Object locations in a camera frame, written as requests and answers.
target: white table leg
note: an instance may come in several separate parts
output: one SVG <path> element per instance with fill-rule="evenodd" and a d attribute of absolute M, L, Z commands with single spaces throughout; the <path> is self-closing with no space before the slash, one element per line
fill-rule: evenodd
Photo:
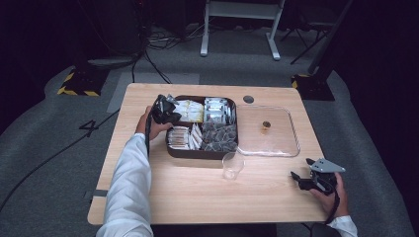
<path fill-rule="evenodd" d="M 278 52 L 277 45 L 275 44 L 274 38 L 275 38 L 275 33 L 277 32 L 278 23 L 283 13 L 283 8 L 284 8 L 284 1 L 282 1 L 282 3 L 280 3 L 278 6 L 277 14 L 275 16 L 275 20 L 274 20 L 274 24 L 272 25 L 271 32 L 266 33 L 266 38 L 268 40 L 269 48 L 271 49 L 274 60 L 276 61 L 280 60 L 281 56 L 280 56 L 280 53 Z"/>
<path fill-rule="evenodd" d="M 204 24 L 203 43 L 201 44 L 201 56 L 207 56 L 209 53 L 209 24 L 210 24 L 210 0 L 206 4 L 206 17 Z"/>

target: controller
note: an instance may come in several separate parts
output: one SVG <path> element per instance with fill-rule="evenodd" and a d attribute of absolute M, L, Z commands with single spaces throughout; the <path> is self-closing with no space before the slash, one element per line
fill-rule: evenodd
<path fill-rule="evenodd" d="M 154 121 L 159 124 L 178 121 L 181 115 L 173 112 L 176 109 L 175 105 L 179 103 L 171 95 L 158 95 L 150 111 Z"/>
<path fill-rule="evenodd" d="M 324 158 L 313 161 L 305 159 L 310 166 L 311 179 L 302 179 L 298 174 L 291 172 L 295 181 L 301 190 L 309 191 L 311 189 L 319 190 L 329 196 L 334 193 L 337 181 L 335 172 L 345 172 L 345 168 L 340 167 Z"/>

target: human hand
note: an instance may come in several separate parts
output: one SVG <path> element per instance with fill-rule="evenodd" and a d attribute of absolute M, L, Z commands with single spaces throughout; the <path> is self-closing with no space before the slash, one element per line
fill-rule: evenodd
<path fill-rule="evenodd" d="M 336 191 L 340 198 L 339 206 L 335 212 L 335 215 L 333 216 L 336 218 L 336 217 L 340 217 L 344 215 L 349 215 L 349 210 L 348 210 L 348 196 L 346 195 L 342 176 L 339 173 L 335 173 L 335 176 L 336 176 L 336 182 L 337 182 Z M 329 214 L 333 209 L 333 204 L 335 202 L 335 193 L 329 196 L 326 196 L 324 193 L 316 189 L 312 189 L 309 191 L 311 192 L 313 196 L 315 196 L 320 201 L 321 205 L 323 206 L 324 211 L 326 211 L 326 213 Z"/>
<path fill-rule="evenodd" d="M 139 118 L 139 122 L 136 125 L 135 133 L 145 134 L 145 126 L 147 124 L 147 118 L 148 118 L 148 114 L 150 113 L 150 111 L 151 111 L 151 107 L 148 106 L 145 109 L 144 115 L 142 115 Z M 150 129 L 149 139 L 150 140 L 154 139 L 158 135 L 158 133 L 160 133 L 160 131 L 167 130 L 172 126 L 173 126 L 173 124 L 170 123 L 170 122 L 165 123 L 165 124 L 158 124 L 154 121 L 153 118 L 151 118 L 151 129 Z"/>

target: clear plastic cup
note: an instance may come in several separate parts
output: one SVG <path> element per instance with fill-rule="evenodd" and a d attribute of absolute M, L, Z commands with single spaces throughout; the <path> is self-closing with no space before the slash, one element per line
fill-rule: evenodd
<path fill-rule="evenodd" d="M 235 152 L 229 152 L 222 158 L 222 176 L 226 180 L 235 180 L 237 179 L 240 171 L 243 170 L 244 165 L 245 161 L 243 155 Z"/>

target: white sleeve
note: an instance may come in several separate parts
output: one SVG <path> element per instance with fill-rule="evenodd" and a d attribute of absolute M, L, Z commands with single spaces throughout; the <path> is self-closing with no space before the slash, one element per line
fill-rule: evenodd
<path fill-rule="evenodd" d="M 335 228 L 342 237 L 357 237 L 358 229 L 351 216 L 345 215 L 336 217 L 328 224 L 330 227 Z"/>
<path fill-rule="evenodd" d="M 151 170 L 145 136 L 136 133 L 124 148 L 112 178 L 104 225 L 97 236 L 153 236 L 148 194 Z"/>

